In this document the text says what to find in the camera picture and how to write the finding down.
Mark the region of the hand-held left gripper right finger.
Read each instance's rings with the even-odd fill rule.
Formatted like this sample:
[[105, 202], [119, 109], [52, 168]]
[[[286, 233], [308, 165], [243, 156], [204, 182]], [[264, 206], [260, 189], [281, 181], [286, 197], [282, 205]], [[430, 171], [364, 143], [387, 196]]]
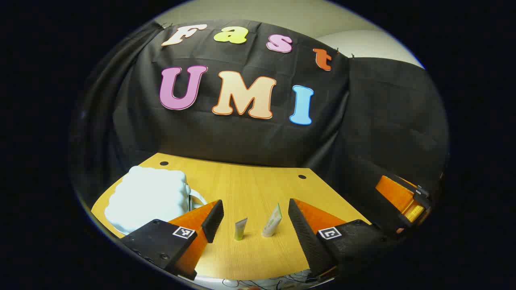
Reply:
[[361, 219], [345, 222], [298, 199], [289, 201], [289, 218], [311, 270], [310, 278], [350, 278], [389, 251], [389, 237]]

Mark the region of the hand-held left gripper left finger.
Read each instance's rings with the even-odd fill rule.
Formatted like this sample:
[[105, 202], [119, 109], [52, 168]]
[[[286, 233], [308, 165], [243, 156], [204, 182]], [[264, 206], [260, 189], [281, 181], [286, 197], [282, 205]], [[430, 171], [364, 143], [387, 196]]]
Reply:
[[223, 202], [218, 199], [169, 222], [153, 219], [121, 242], [164, 271], [194, 280], [197, 263], [207, 244], [214, 242], [223, 217]]

